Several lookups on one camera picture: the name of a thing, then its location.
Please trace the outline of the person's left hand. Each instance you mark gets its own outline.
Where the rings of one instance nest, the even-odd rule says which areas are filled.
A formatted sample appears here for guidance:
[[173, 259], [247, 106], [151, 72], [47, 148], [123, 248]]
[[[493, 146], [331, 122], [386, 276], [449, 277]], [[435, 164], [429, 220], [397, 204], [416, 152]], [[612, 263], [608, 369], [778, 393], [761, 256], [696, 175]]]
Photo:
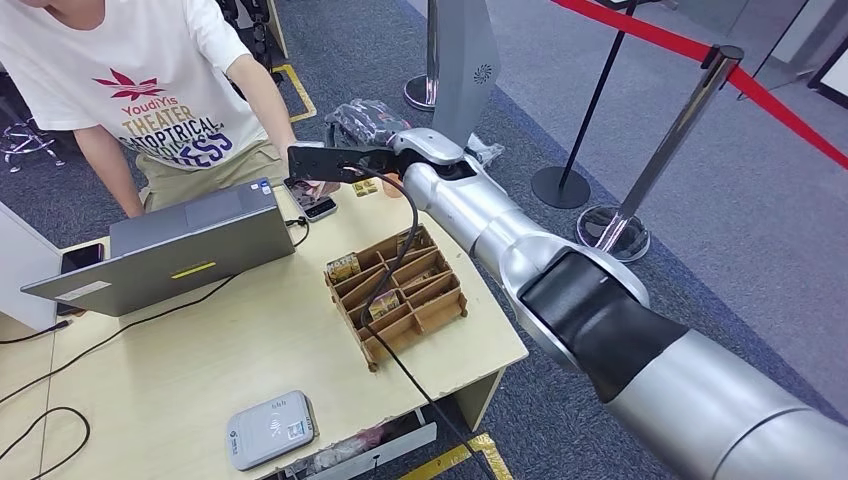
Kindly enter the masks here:
[[336, 192], [340, 188], [338, 182], [325, 182], [316, 180], [296, 180], [295, 186], [303, 195], [318, 199]]

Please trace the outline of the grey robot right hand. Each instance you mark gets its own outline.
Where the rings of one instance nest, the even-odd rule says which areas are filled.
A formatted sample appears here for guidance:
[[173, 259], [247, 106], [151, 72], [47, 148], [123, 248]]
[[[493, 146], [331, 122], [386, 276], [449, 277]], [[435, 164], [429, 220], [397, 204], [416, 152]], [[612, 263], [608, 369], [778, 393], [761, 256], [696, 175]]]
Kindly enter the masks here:
[[387, 147], [408, 121], [380, 100], [354, 99], [339, 105], [324, 117], [327, 147]]

